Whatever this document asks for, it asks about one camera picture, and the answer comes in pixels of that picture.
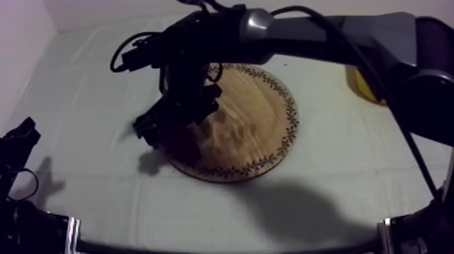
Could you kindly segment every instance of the yellow object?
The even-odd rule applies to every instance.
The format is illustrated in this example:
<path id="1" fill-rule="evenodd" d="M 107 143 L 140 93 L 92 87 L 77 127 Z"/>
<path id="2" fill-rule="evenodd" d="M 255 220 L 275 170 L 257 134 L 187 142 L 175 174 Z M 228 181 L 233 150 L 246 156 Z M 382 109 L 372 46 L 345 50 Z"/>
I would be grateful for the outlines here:
<path id="1" fill-rule="evenodd" d="M 364 80 L 361 72 L 359 72 L 357 68 L 347 66 L 347 83 L 350 86 L 351 90 L 359 97 L 366 99 L 372 103 L 386 105 L 386 102 L 384 100 L 377 101 L 377 99 L 375 99 L 375 96 L 370 90 L 369 85 Z"/>

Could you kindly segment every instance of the round wooden board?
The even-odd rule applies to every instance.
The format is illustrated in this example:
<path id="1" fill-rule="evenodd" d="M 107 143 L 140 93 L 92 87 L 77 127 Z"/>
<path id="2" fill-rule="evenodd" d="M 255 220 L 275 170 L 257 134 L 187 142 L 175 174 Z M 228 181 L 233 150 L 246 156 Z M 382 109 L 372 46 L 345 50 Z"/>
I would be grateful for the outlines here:
<path id="1" fill-rule="evenodd" d="M 256 66 L 224 64 L 219 110 L 201 125 L 172 132 L 162 143 L 170 163 L 210 182 L 265 174 L 286 156 L 298 131 L 297 105 L 285 85 Z M 211 65 L 215 76 L 218 65 Z"/>

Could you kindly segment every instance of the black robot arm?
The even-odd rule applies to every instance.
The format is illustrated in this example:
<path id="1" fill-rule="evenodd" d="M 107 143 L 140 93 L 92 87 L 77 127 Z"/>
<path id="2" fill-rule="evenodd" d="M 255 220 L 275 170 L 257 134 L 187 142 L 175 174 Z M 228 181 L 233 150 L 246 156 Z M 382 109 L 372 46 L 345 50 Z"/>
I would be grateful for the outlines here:
<path id="1" fill-rule="evenodd" d="M 375 97 L 400 112 L 401 124 L 454 145 L 454 121 L 447 117 L 454 109 L 454 32 L 447 25 L 407 13 L 326 17 L 367 57 L 385 86 L 380 87 L 348 45 L 313 17 L 273 14 L 279 11 L 244 5 L 212 14 L 196 11 L 137 41 L 122 55 L 122 70 L 161 68 L 163 94 L 134 124 L 138 137 L 156 147 L 163 130 L 200 123 L 218 108 L 216 82 L 210 91 L 203 86 L 209 63 L 264 64 L 281 54 L 358 66 Z"/>

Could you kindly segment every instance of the decorative leaf border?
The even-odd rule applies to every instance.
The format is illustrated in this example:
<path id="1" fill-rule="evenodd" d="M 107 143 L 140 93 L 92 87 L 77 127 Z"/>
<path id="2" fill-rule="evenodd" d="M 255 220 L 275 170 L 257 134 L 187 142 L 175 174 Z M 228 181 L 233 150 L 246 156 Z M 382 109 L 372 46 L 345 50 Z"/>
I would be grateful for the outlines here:
<path id="1" fill-rule="evenodd" d="M 236 64 L 236 63 L 223 63 L 222 66 L 225 70 L 235 69 L 239 72 L 246 73 L 253 78 L 261 78 L 262 81 L 270 86 L 271 89 L 276 91 L 279 96 L 284 99 L 285 107 L 286 107 L 286 118 L 288 120 L 289 127 L 286 128 L 286 134 L 281 139 L 281 144 L 277 148 L 275 153 L 271 153 L 269 155 L 263 156 L 258 161 L 253 160 L 250 163 L 246 163 L 241 168 L 231 167 L 231 168 L 223 168 L 223 167 L 215 167 L 215 168 L 208 168 L 208 167 L 194 167 L 192 165 L 188 165 L 182 161 L 180 163 L 185 164 L 186 167 L 192 169 L 195 173 L 200 175 L 202 178 L 217 176 L 218 178 L 227 179 L 229 177 L 249 177 L 250 174 L 253 172 L 257 172 L 260 169 L 267 167 L 267 166 L 274 166 L 277 161 L 283 159 L 283 157 L 288 153 L 291 145 L 295 142 L 297 137 L 298 131 L 298 112 L 296 110 L 296 103 L 293 100 L 289 91 L 282 87 L 279 82 L 276 81 L 275 78 L 269 76 L 265 71 L 260 70 L 257 71 L 254 67 L 248 67 L 243 64 Z M 218 65 L 210 65 L 209 73 L 219 71 Z"/>

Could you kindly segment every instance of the white tablecloth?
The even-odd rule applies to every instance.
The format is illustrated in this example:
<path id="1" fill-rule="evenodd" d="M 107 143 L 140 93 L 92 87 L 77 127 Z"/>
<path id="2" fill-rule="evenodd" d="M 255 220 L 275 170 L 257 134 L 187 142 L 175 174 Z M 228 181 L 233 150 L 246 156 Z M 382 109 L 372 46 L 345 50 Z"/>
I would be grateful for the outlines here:
<path id="1" fill-rule="evenodd" d="M 288 157 L 242 184 L 210 184 L 168 165 L 130 130 L 159 98 L 158 71 L 114 74 L 117 46 L 176 17 L 58 35 L 10 126 L 31 116 L 43 135 L 27 166 L 37 205 L 82 220 L 82 237 L 168 251 L 273 252 L 358 243 L 376 223 L 425 206 L 428 189 L 389 110 L 354 95 L 345 67 L 276 56 L 263 66 L 297 101 Z M 417 138 L 440 185 L 450 148 Z M 21 176 L 15 193 L 25 193 Z"/>

